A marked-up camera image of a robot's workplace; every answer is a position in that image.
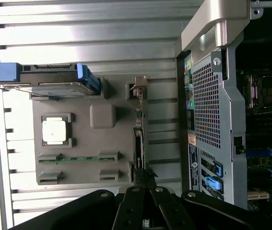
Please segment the blue card retention clip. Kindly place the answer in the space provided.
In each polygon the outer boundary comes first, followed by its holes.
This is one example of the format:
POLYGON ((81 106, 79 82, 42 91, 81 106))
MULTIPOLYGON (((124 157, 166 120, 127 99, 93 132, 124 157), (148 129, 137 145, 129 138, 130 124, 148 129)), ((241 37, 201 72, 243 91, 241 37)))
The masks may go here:
POLYGON ((213 190, 223 192, 223 181, 216 176, 206 176, 205 185, 209 186, 213 190))
POLYGON ((213 161, 213 162, 214 162, 214 167, 215 167, 215 174, 218 177, 223 178, 223 176, 224 176, 223 165, 218 161, 213 161))

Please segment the green RAM stick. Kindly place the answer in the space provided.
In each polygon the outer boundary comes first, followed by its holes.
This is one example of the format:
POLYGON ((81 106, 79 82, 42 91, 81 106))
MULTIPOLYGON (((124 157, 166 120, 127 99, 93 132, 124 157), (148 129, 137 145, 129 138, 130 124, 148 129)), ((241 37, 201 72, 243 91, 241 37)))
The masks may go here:
POLYGON ((39 163, 68 163, 68 162, 94 162, 94 161, 114 161, 114 157, 64 157, 61 155, 48 158, 39 158, 39 163))

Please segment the grey plastic parts rack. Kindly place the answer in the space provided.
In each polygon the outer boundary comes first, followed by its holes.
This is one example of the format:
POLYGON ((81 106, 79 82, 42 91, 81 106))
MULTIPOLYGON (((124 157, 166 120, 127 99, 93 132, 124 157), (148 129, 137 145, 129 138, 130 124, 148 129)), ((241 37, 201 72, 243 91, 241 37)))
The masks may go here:
POLYGON ((50 98, 30 94, 33 101, 35 172, 39 185, 131 184, 135 168, 135 113, 131 87, 135 77, 100 78, 99 95, 50 98), (47 117, 66 121, 67 140, 48 145, 42 140, 47 117), (39 163, 39 158, 114 157, 114 161, 39 163))

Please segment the green motherboard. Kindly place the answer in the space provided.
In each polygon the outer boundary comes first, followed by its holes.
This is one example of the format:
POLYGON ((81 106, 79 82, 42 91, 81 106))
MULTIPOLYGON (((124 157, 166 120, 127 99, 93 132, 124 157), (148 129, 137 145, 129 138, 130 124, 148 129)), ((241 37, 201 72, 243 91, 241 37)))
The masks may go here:
MULTIPOLYGON (((237 87, 248 75, 272 75, 272 48, 243 45, 236 51, 237 87)), ((246 108, 247 150, 272 149, 272 108, 246 108)), ((247 159, 248 209, 272 213, 272 156, 247 159)))

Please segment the silver CPU chip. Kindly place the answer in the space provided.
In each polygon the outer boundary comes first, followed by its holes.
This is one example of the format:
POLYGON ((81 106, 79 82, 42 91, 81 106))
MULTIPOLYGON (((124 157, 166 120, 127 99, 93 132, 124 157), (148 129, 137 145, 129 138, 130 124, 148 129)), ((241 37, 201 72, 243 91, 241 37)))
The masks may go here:
POLYGON ((47 117, 42 122, 42 140, 48 145, 62 145, 67 140, 66 121, 61 117, 47 117))

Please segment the open black PC case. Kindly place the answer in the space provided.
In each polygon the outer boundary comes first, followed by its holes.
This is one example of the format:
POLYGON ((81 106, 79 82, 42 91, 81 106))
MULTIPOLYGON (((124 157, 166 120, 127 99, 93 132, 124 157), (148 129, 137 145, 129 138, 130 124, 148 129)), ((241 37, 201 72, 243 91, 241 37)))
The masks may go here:
POLYGON ((236 68, 243 45, 272 48, 272 0, 204 0, 176 53, 183 184, 248 209, 246 106, 236 68), (223 192, 206 186, 206 176, 220 178, 223 192))

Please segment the CPU socket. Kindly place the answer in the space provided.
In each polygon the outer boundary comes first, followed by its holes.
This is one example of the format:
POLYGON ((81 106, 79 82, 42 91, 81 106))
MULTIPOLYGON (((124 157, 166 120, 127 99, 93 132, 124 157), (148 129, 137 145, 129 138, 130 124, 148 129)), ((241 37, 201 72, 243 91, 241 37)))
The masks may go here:
POLYGON ((272 75, 248 75, 244 79, 242 90, 246 108, 272 108, 272 75))

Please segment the hard disk in blue caddy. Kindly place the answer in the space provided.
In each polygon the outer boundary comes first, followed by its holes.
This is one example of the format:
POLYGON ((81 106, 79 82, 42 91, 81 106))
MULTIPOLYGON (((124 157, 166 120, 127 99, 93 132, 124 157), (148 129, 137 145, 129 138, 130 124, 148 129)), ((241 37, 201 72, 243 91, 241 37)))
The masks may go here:
POLYGON ((0 89, 18 90, 50 98, 99 95, 102 83, 82 63, 66 65, 21 65, 0 63, 0 89))

